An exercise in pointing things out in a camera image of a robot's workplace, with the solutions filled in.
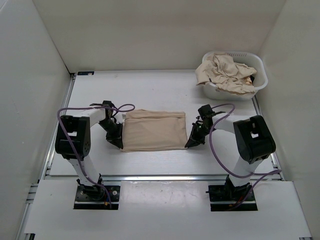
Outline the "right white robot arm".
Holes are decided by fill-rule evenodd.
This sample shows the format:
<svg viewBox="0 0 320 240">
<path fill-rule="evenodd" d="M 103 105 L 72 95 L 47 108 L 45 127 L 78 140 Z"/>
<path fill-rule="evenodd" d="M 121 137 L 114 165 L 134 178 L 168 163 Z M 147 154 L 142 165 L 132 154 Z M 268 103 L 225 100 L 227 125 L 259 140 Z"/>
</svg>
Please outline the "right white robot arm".
<svg viewBox="0 0 320 240">
<path fill-rule="evenodd" d="M 276 143 L 262 115 L 248 119 L 232 117 L 232 111 L 215 112 L 209 104 L 198 109 L 196 122 L 185 144 L 192 148 L 205 144 L 205 138 L 212 137 L 215 130 L 234 134 L 239 158 L 235 167 L 228 169 L 220 159 L 219 165 L 228 173 L 224 185 L 213 186 L 209 193 L 215 201 L 242 201 L 252 192 L 251 176 L 257 167 L 276 150 Z"/>
</svg>

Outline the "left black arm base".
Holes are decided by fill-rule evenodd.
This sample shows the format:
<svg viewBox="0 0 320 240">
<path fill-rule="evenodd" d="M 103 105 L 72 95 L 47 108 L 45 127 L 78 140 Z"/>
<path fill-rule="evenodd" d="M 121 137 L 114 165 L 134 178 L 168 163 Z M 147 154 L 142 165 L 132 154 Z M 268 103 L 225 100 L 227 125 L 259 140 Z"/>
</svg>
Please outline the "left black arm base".
<svg viewBox="0 0 320 240">
<path fill-rule="evenodd" d="M 75 210 L 118 210 L 120 185 L 85 186 L 77 180 L 73 208 Z"/>
</svg>

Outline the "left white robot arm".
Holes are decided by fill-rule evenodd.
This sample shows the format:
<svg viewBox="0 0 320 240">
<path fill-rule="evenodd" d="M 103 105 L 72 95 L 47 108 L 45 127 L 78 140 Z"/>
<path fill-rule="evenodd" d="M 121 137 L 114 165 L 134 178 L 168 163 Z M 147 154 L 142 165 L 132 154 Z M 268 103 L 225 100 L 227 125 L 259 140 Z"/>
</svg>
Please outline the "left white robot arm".
<svg viewBox="0 0 320 240">
<path fill-rule="evenodd" d="M 93 200 L 112 202 L 102 175 L 95 169 L 90 157 L 91 127 L 99 125 L 105 131 L 106 141 L 122 150 L 124 124 L 117 121 L 116 115 L 134 109 L 135 106 L 130 103 L 117 107 L 112 101 L 104 100 L 87 107 L 64 107 L 56 113 L 55 152 L 73 166 L 78 175 L 77 184 Z"/>
</svg>

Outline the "beige trousers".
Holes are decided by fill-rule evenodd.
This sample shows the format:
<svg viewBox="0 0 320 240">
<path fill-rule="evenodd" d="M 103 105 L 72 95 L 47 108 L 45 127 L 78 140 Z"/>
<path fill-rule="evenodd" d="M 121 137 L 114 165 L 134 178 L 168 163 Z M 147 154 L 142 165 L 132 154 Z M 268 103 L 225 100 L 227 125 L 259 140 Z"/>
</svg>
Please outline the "beige trousers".
<svg viewBox="0 0 320 240">
<path fill-rule="evenodd" d="M 183 150 L 188 141 L 186 113 L 137 109 L 125 115 L 123 152 Z"/>
</svg>

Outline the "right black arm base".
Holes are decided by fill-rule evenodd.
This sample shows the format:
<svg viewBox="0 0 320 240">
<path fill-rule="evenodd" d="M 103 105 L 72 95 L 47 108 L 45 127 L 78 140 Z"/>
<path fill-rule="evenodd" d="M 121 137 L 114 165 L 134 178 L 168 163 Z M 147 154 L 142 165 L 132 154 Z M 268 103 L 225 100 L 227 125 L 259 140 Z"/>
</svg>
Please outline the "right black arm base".
<svg viewBox="0 0 320 240">
<path fill-rule="evenodd" d="M 206 193 L 209 195 L 211 212 L 252 212 L 258 210 L 250 183 L 234 186 L 227 178 L 224 185 L 209 185 Z"/>
</svg>

